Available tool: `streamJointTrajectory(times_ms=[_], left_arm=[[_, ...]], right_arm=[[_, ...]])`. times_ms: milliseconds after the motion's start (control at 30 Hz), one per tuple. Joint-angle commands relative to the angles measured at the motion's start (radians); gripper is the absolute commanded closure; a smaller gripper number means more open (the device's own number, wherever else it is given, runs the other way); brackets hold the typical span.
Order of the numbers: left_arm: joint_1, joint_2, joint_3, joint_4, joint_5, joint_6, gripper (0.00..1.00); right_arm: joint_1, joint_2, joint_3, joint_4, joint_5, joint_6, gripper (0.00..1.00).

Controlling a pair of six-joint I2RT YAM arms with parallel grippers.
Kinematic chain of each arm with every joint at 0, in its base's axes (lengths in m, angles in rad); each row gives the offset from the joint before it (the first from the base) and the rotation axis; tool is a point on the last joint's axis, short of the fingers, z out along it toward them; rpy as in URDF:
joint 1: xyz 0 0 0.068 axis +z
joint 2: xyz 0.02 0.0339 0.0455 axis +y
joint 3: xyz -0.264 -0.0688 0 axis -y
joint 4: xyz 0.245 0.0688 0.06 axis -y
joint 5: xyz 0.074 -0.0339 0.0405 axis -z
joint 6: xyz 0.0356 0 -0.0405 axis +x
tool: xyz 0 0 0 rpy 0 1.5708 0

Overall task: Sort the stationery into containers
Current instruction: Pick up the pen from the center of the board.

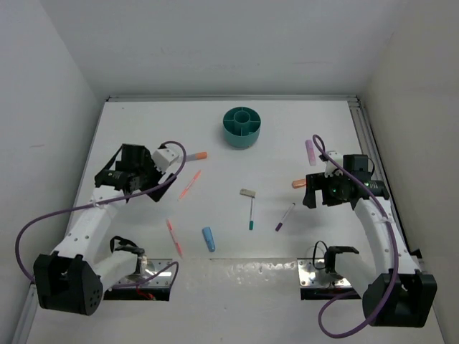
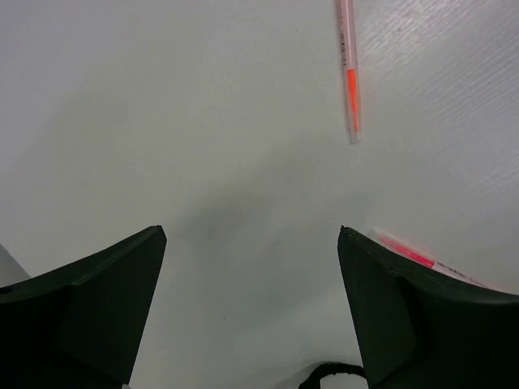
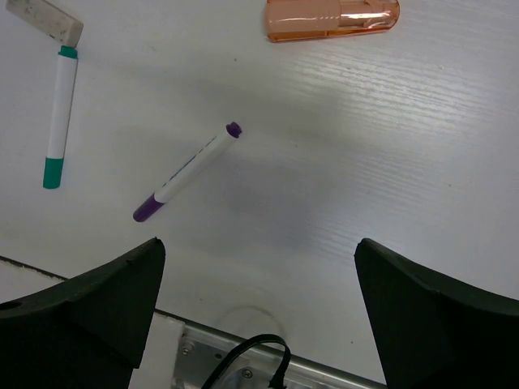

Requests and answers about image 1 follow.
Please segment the pink pen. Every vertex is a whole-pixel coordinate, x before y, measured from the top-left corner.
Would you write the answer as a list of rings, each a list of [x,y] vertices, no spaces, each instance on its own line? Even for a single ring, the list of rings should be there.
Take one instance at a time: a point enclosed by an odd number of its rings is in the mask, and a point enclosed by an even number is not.
[[[181,194],[179,195],[178,197],[178,201],[182,200],[186,195],[187,193],[189,192],[189,190],[191,189],[191,187],[195,184],[195,182],[198,180],[198,178],[201,176],[202,174],[202,171],[201,170],[198,170],[197,173],[194,175],[194,177],[192,178],[192,180],[190,180],[190,182],[187,184],[187,186],[185,187],[185,189],[181,192]]]
[[[167,228],[168,228],[169,233],[171,235],[171,238],[173,240],[174,246],[176,247],[176,251],[177,251],[179,257],[182,259],[183,258],[183,250],[181,248],[179,240],[178,240],[178,238],[177,238],[177,236],[175,234],[174,228],[173,228],[173,226],[172,226],[172,224],[171,224],[169,219],[166,220],[166,225],[167,225]]]

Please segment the orange capped grey marker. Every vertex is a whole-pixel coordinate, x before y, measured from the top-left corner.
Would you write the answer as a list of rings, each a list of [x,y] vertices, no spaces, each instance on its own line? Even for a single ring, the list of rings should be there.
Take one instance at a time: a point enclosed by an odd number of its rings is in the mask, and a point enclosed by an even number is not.
[[[182,156],[179,158],[179,162],[198,161],[198,160],[203,160],[206,158],[207,158],[207,152],[204,151],[204,152],[192,153],[192,154]]]

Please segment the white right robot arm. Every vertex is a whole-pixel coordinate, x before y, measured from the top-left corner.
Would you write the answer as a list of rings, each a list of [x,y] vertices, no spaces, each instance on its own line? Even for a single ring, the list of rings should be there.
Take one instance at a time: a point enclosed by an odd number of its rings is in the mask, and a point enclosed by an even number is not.
[[[350,204],[363,226],[373,262],[365,262],[352,246],[328,246],[321,269],[329,277],[346,279],[362,299],[371,326],[421,328],[437,292],[431,274],[421,271],[407,251],[392,216],[383,181],[374,180],[369,157],[330,150],[320,156],[323,173],[306,176],[303,205],[316,208],[316,192],[324,206]]]

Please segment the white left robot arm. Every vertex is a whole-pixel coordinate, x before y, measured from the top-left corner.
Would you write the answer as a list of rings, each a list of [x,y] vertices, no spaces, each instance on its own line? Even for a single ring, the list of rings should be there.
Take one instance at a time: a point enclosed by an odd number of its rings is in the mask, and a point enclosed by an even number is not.
[[[142,278],[147,259],[143,248],[129,239],[114,236],[109,255],[97,255],[105,235],[118,212],[136,196],[147,195],[158,202],[177,175],[167,173],[184,154],[168,143],[155,151],[143,145],[120,146],[95,175],[95,188],[87,205],[67,236],[34,262],[34,283],[40,307],[60,312],[92,315],[105,292],[121,288],[120,281],[134,277],[132,287],[146,283]]]

